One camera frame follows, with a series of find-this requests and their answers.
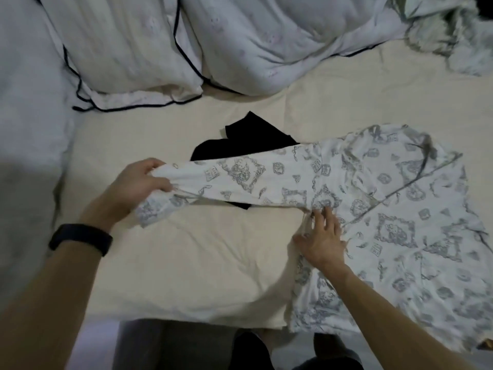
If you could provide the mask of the white quilted duvet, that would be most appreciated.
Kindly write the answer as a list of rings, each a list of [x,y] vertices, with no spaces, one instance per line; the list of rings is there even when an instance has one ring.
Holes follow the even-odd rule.
[[[408,29],[390,0],[180,0],[205,76],[248,95],[271,95],[331,56],[349,56]]]

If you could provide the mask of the person's right hand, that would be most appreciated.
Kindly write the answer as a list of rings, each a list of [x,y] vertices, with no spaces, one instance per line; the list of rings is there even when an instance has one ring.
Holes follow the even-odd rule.
[[[324,231],[324,209],[312,212],[314,225],[311,233],[312,247],[309,254],[301,254],[306,260],[327,279],[336,280],[344,278],[349,268],[344,261],[344,246],[341,242],[341,226],[336,218],[336,237],[330,237]]]

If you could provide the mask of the grey fluffy blanket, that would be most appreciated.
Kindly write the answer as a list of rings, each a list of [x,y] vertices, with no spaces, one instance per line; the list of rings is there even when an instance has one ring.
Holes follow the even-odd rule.
[[[493,21],[475,0],[391,0],[407,22],[406,43],[446,58],[449,70],[474,76],[493,72]]]

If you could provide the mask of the black wristband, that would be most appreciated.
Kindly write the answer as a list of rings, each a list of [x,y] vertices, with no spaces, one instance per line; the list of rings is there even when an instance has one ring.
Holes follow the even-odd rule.
[[[62,224],[53,233],[48,248],[55,251],[66,241],[85,243],[97,249],[105,256],[112,243],[113,237],[106,231],[87,224]]]

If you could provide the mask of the person's left forearm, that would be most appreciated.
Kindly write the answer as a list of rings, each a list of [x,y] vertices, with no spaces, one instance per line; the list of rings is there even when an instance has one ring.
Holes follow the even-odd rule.
[[[66,241],[0,315],[0,370],[64,370],[103,256]]]

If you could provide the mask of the cream bed sheet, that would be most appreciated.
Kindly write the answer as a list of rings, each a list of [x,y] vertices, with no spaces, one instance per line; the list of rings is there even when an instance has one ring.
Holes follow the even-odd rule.
[[[473,210],[493,247],[493,72],[469,76],[443,57],[391,41],[322,61],[270,97],[204,86],[186,105],[70,114],[77,120],[57,224],[71,223],[129,163],[188,161],[194,148],[249,111],[298,142],[374,124],[409,125],[463,153]],[[202,201],[141,228],[114,227],[86,321],[161,318],[281,328],[288,317],[299,209]]]

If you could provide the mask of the black garment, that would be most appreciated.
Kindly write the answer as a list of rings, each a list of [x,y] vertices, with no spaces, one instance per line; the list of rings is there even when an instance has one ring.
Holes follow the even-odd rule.
[[[225,138],[207,140],[195,147],[190,161],[237,157],[299,144],[251,111],[226,126],[224,133]]]

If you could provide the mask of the plain white pillow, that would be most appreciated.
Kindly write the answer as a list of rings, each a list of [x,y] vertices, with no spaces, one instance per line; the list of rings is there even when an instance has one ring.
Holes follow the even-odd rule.
[[[72,85],[36,0],[0,0],[0,247],[45,244],[74,131]]]

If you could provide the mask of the person's left hand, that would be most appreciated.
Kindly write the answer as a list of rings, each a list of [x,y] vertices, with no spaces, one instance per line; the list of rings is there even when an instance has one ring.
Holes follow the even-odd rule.
[[[79,221],[110,232],[151,193],[146,192],[146,177],[165,162],[147,158],[125,167],[117,178],[83,211]]]

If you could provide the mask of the white grey-patterned pajama shirt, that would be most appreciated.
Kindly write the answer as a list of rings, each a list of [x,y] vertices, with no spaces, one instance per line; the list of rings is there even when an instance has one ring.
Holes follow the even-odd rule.
[[[348,241],[345,261],[367,285],[447,348],[493,340],[493,249],[473,211],[462,154],[407,125],[261,153],[168,164],[136,209],[141,226],[198,199],[323,210]]]

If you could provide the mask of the person's right forearm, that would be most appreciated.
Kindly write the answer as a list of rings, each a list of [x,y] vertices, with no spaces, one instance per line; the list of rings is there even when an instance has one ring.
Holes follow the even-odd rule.
[[[345,264],[324,264],[329,280],[384,370],[475,370],[404,316]]]

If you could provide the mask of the white pillow with dark piping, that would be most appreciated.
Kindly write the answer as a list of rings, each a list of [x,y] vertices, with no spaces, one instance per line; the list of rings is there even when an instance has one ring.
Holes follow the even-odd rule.
[[[77,81],[78,112],[200,99],[202,52],[181,0],[35,0]]]

